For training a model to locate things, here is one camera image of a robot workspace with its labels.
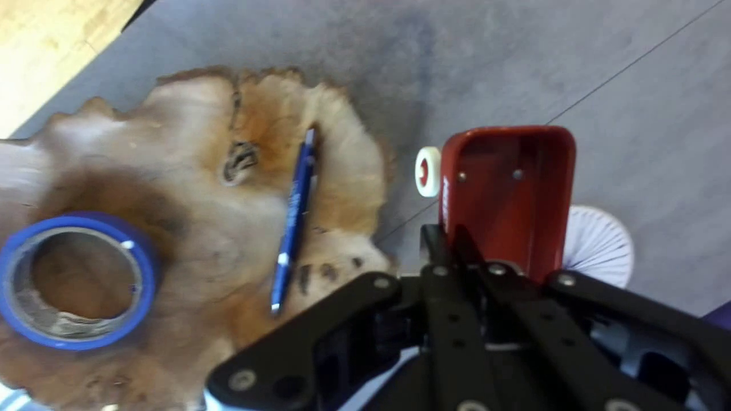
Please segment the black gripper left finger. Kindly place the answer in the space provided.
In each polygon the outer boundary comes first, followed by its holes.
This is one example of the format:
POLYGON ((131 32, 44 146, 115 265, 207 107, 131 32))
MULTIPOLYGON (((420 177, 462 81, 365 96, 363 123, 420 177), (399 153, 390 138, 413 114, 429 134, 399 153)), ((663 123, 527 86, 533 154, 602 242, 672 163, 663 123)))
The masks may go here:
POLYGON ((483 327, 439 225, 416 276, 368 271, 215 364, 211 411, 465 411, 489 404, 483 327))

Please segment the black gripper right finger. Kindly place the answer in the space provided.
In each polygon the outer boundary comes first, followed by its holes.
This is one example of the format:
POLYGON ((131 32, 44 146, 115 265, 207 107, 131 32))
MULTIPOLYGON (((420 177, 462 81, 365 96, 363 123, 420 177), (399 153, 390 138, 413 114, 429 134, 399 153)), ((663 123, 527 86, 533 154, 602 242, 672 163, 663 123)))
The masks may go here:
POLYGON ((517 340, 557 409, 731 411, 727 329, 575 270, 533 280, 464 225, 454 255, 487 340, 517 340))

